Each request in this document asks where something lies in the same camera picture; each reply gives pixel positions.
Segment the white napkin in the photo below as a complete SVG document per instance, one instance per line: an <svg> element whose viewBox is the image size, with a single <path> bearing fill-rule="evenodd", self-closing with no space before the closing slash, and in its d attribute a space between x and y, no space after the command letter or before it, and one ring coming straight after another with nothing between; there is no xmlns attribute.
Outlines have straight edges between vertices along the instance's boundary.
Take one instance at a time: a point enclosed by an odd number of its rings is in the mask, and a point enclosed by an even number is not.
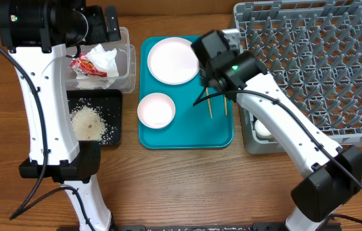
<svg viewBox="0 0 362 231"><path fill-rule="evenodd" d="M107 89L119 76L116 65L117 50L113 49L107 51L101 44L92 48L85 56L95 65L96 69L107 73L106 78L85 76L83 74L76 73L76 79L79 80L77 88L85 90L93 89Z"/></svg>

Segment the pink plate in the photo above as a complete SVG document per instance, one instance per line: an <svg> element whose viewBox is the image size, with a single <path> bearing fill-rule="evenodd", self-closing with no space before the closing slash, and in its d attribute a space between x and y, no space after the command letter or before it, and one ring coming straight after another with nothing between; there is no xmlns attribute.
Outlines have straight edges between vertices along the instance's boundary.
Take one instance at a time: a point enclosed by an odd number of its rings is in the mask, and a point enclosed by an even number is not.
<svg viewBox="0 0 362 231"><path fill-rule="evenodd" d="M181 85L192 80L200 68L191 44L191 41L180 37L157 42L147 57L151 75L167 85Z"/></svg>

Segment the red snack wrapper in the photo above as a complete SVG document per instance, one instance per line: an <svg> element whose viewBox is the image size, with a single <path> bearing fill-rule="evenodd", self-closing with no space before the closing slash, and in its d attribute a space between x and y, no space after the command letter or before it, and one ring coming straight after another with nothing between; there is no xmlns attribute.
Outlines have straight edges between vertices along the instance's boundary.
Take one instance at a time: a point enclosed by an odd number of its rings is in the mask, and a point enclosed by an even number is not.
<svg viewBox="0 0 362 231"><path fill-rule="evenodd" d="M106 78L107 73L96 69L95 65L81 53L78 58L73 59L69 67L78 74Z"/></svg>

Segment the pink bowl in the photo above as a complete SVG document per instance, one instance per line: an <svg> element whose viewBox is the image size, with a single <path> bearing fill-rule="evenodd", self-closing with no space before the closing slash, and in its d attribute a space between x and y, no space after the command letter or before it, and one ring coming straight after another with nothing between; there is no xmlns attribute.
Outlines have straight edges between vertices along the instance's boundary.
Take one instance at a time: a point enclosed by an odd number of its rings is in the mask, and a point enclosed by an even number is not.
<svg viewBox="0 0 362 231"><path fill-rule="evenodd" d="M154 92L143 97L137 107L139 121L151 129L162 129L174 119L174 101L166 94Z"/></svg>

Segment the cream cup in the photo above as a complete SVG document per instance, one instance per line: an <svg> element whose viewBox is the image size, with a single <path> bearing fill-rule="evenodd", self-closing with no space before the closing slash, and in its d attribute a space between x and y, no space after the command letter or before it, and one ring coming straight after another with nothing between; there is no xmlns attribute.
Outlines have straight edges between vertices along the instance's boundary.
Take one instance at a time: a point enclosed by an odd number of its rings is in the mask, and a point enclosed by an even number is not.
<svg viewBox="0 0 362 231"><path fill-rule="evenodd" d="M267 129L267 127L265 127L265 125L258 119L254 122L254 130L255 130L255 136L260 141L275 142L275 137Z"/></svg>

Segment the rice food scraps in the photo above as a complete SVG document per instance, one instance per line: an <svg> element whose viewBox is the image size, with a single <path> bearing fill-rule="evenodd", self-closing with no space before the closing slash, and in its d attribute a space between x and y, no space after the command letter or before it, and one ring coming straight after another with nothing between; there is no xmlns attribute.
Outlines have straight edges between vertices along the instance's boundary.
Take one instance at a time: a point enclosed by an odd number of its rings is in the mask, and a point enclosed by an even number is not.
<svg viewBox="0 0 362 231"><path fill-rule="evenodd" d="M101 145L117 142L117 127L108 120L110 110L103 108L100 101L89 98L74 98L70 103L70 120L79 141L97 141Z"/></svg>

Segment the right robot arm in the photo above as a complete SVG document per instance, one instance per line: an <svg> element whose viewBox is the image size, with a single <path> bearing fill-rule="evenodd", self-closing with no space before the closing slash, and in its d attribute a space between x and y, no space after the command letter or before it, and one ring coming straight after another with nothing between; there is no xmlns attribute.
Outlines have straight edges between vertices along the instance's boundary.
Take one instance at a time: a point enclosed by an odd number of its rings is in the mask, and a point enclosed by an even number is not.
<svg viewBox="0 0 362 231"><path fill-rule="evenodd" d="M272 134L303 180L291 191L296 205L281 230L319 230L360 190L362 152L321 132L281 91L265 64L241 51L231 30L212 30L191 45L202 83L250 112Z"/></svg>

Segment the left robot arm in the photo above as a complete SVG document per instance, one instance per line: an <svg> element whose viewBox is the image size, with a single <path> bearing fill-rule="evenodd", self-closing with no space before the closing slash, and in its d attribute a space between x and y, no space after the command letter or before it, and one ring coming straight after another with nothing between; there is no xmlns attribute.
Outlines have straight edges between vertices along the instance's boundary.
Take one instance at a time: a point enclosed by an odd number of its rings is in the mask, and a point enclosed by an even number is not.
<svg viewBox="0 0 362 231"><path fill-rule="evenodd" d="M23 178L51 178L65 191L80 230L113 230L97 180L101 150L79 141L70 120L67 48L120 40L116 9L85 1L0 1L0 51L15 66L30 129Z"/></svg>

